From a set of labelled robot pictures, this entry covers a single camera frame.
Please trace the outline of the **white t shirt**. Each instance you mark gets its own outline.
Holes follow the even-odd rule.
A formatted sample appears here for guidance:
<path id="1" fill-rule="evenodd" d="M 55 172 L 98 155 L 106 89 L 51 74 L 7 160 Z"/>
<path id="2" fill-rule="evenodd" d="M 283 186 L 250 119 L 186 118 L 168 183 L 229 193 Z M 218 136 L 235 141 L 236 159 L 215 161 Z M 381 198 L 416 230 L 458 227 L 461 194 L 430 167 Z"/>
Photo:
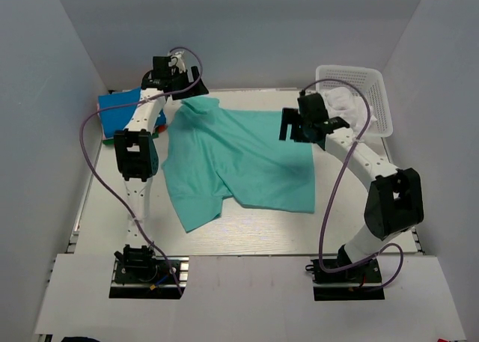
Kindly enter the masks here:
<path id="1" fill-rule="evenodd" d="M 330 118 L 341 117 L 355 133 L 362 131 L 367 120 L 367 109 L 360 96 L 353 95 L 345 87 L 321 90 L 320 94 Z"/>

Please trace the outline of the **teal t shirt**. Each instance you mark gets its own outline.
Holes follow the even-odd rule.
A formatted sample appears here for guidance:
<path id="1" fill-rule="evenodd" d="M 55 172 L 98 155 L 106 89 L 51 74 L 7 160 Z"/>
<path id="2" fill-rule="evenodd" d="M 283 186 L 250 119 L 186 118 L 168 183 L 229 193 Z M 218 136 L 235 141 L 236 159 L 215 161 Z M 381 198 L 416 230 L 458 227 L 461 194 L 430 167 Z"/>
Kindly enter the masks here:
<path id="1" fill-rule="evenodd" d="M 280 112 L 223 109 L 211 97 L 182 101 L 162 170 L 185 232 L 217 219 L 228 198 L 245 208 L 315 211 L 311 146 L 279 140 L 280 125 Z"/>

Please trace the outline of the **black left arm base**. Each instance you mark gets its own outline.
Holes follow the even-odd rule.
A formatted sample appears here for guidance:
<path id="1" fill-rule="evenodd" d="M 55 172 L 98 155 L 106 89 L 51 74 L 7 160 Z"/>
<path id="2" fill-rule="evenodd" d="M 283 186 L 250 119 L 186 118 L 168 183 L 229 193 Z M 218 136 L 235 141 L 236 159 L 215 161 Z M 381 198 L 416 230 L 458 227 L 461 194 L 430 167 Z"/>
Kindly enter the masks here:
<path id="1" fill-rule="evenodd" d="M 189 272 L 187 257 L 165 260 L 151 247 L 125 245 L 115 252 L 111 299 L 180 299 Z"/>

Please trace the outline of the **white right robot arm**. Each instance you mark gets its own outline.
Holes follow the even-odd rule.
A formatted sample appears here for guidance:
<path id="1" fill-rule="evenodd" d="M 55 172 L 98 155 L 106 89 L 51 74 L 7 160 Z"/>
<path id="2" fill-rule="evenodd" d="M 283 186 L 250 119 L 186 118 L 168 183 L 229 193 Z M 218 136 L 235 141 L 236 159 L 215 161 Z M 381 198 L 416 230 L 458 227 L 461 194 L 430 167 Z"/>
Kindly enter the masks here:
<path id="1" fill-rule="evenodd" d="M 421 178 L 414 168 L 400 169 L 385 161 L 343 118 L 329 117 L 320 94 L 301 91 L 297 101 L 298 108 L 282 111 L 279 138 L 320 146 L 341 161 L 342 174 L 352 172 L 367 191 L 363 227 L 340 247 L 335 268 L 321 266 L 355 281 L 393 238 L 423 222 Z"/>

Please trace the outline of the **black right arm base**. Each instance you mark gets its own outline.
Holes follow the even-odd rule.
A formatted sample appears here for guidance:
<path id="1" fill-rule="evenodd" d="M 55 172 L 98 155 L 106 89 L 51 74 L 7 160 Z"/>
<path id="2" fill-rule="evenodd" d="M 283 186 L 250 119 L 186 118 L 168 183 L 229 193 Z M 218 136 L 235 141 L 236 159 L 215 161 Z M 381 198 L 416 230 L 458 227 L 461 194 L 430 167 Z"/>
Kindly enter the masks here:
<path id="1" fill-rule="evenodd" d="M 342 272 L 327 273 L 313 259 L 305 266 L 312 277 L 316 302 L 379 301 L 385 299 L 377 260 Z"/>

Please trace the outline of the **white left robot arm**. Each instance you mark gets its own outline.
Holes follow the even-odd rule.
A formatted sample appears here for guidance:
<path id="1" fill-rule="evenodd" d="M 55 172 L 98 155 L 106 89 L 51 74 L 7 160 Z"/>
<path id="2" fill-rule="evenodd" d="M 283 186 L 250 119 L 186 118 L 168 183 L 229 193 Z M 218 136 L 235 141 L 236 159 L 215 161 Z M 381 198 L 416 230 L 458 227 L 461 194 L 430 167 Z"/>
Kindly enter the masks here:
<path id="1" fill-rule="evenodd" d="M 114 133 L 115 157 L 126 188 L 127 210 L 131 215 L 130 237 L 143 237 L 149 248 L 154 242 L 147 236 L 150 189 L 159 170 L 159 157 L 153 142 L 156 119 L 168 99 L 184 100 L 207 95 L 201 78 L 202 66 L 188 68 L 183 50 L 153 57 L 153 68 L 141 80 L 139 101 L 123 129 Z"/>

